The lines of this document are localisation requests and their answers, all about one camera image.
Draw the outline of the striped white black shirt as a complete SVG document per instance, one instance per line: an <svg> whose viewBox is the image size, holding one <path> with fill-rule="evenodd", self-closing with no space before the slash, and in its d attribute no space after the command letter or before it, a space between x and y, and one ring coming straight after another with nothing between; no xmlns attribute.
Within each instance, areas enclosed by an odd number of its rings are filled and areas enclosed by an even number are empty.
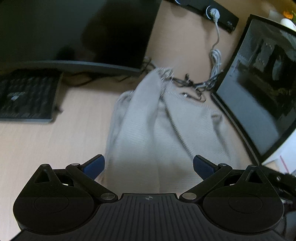
<svg viewBox="0 0 296 241"><path fill-rule="evenodd" d="M222 113L178 93L172 75L157 68L115 103L99 180L118 195L185 192L202 180L197 155L242 167Z"/></svg>

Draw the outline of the black PC tower case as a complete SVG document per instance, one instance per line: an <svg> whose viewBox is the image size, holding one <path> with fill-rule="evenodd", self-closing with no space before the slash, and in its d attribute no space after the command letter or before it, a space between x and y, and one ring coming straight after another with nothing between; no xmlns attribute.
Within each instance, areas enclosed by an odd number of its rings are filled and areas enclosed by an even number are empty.
<svg viewBox="0 0 296 241"><path fill-rule="evenodd" d="M250 15L211 98L262 164L295 130L295 31Z"/></svg>

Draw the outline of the black keyboard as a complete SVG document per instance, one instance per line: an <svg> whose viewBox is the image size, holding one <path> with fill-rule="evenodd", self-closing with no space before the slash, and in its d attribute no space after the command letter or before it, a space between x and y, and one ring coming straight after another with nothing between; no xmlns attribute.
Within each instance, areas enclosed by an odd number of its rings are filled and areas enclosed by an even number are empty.
<svg viewBox="0 0 296 241"><path fill-rule="evenodd" d="M1 122L50 123L62 76L48 69L1 75Z"/></svg>

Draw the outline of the black computer monitor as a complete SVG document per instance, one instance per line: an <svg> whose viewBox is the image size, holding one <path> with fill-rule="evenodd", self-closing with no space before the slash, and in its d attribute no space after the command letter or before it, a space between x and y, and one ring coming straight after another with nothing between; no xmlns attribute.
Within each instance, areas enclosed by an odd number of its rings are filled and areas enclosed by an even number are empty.
<svg viewBox="0 0 296 241"><path fill-rule="evenodd" d="M1 1L1 70L137 75L160 1Z"/></svg>

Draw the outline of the black power strip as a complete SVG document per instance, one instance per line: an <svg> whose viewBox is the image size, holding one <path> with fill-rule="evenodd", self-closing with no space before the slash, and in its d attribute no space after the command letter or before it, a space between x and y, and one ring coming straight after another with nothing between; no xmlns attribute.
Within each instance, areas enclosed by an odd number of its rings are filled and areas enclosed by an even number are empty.
<svg viewBox="0 0 296 241"><path fill-rule="evenodd" d="M236 15L213 0L171 0L169 2L204 16L229 33L236 29L239 21Z"/></svg>

